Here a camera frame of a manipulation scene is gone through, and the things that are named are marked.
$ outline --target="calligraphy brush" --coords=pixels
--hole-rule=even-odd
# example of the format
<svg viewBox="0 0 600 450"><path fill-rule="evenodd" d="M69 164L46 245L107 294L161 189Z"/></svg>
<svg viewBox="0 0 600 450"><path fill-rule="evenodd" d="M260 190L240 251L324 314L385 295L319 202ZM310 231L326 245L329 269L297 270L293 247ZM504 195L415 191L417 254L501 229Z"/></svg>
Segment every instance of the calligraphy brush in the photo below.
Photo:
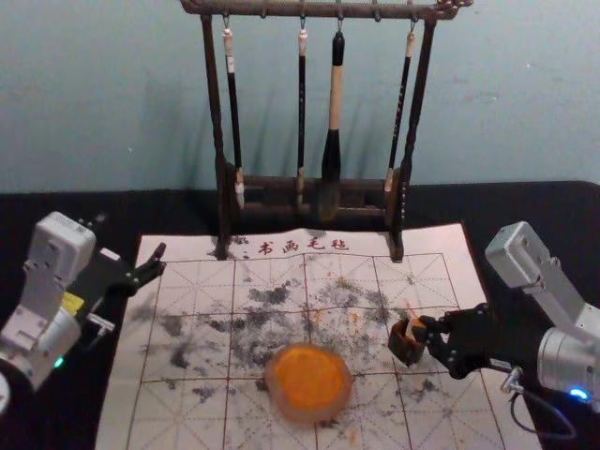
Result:
<svg viewBox="0 0 600 450"><path fill-rule="evenodd" d="M396 161L396 151L398 150L398 135L400 134L400 123L402 122L402 110L404 109L404 97L406 94L406 84L409 79L409 69L411 68L411 58L413 57L414 44L414 22L411 23L411 31L406 36L406 54L404 56L404 68L402 69L402 79L400 81L400 93L397 98L396 122L394 123L394 134L392 136L392 148L390 150L390 162L385 177L383 191L388 195L392 190L392 179L394 177L394 163Z"/></svg>
<svg viewBox="0 0 600 450"><path fill-rule="evenodd" d="M304 192L304 128L306 110L307 30L298 35L298 173L296 177L297 204L302 204Z"/></svg>
<svg viewBox="0 0 600 450"><path fill-rule="evenodd" d="M323 221L332 220L339 207L339 173L341 156L339 153L339 109L343 81L344 35L337 30L333 40L331 66L331 93L329 98L329 130L322 154L321 198L319 217Z"/></svg>
<svg viewBox="0 0 600 450"><path fill-rule="evenodd" d="M235 163L235 196L240 208L244 208L244 174L242 172L242 151L240 149L240 124L237 113L237 92L235 89L235 65L233 63L233 33L226 26L223 30L225 60L227 62L227 84L229 103L232 110L233 159Z"/></svg>

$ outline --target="blue led light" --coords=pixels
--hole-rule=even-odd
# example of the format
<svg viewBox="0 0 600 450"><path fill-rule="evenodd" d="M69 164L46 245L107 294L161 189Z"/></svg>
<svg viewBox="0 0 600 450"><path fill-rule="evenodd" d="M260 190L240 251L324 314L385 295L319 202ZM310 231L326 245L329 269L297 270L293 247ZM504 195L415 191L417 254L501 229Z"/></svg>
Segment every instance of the blue led light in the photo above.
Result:
<svg viewBox="0 0 600 450"><path fill-rule="evenodd" d="M588 399L588 393L582 389L577 389L577 388L571 389L569 391L569 394L571 394L573 397L581 398L582 400Z"/></svg>

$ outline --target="yellow label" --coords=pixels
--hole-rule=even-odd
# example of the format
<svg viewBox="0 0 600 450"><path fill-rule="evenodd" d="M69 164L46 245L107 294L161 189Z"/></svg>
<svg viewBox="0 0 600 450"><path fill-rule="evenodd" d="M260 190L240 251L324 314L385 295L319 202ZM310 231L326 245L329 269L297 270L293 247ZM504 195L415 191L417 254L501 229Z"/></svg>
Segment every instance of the yellow label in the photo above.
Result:
<svg viewBox="0 0 600 450"><path fill-rule="evenodd" d="M73 295L70 292L65 292L65 295L63 295L63 308L66 309L71 316L77 314L77 311L81 309L83 303L84 301L82 298Z"/></svg>

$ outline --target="cable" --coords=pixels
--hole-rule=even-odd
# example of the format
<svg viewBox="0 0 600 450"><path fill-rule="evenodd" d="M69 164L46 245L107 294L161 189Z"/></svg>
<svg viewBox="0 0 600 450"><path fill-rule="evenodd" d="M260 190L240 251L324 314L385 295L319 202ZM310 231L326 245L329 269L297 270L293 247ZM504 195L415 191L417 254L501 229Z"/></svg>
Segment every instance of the cable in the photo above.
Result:
<svg viewBox="0 0 600 450"><path fill-rule="evenodd" d="M524 397L534 401L538 405L546 408L548 411L550 411L551 413L556 415L559 419L561 419L561 422L563 422L564 425L567 428L569 428L569 434L547 433L544 431L538 432L535 429L529 428L529 427L523 425L522 423L520 423L517 419L517 415L515 414L515 401L517 401L518 396L521 394ZM571 421L569 419L567 419L566 416L562 412L560 412L557 408L555 408L554 406L549 404L547 401L545 401L543 398L537 396L533 392L529 392L529 391L525 391L525 390L523 390L522 393L516 392L510 399L510 415L513 417L513 420L515 421L515 423L517 424L517 426L519 428L524 429L525 431L529 431L530 433L536 434L538 438L555 439L558 441L568 441L570 439L575 439L576 436L578 435L578 433L575 430L575 427L573 427L573 424L571 423Z"/></svg>

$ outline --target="blue wall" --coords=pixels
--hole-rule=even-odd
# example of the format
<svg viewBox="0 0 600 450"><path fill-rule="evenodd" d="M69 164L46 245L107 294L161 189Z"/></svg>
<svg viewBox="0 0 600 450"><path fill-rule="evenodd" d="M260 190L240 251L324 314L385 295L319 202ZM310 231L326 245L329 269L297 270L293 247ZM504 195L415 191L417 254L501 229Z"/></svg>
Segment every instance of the blue wall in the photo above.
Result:
<svg viewBox="0 0 600 450"><path fill-rule="evenodd" d="M414 183L600 182L598 5L480 0L440 22ZM407 26L343 25L345 176L384 175ZM214 28L232 158L219 18ZM299 21L233 17L231 28L245 172L293 174ZM336 22L307 30L307 170L318 174ZM0 191L214 185L200 23L177 1L4 1L0 39Z"/></svg>

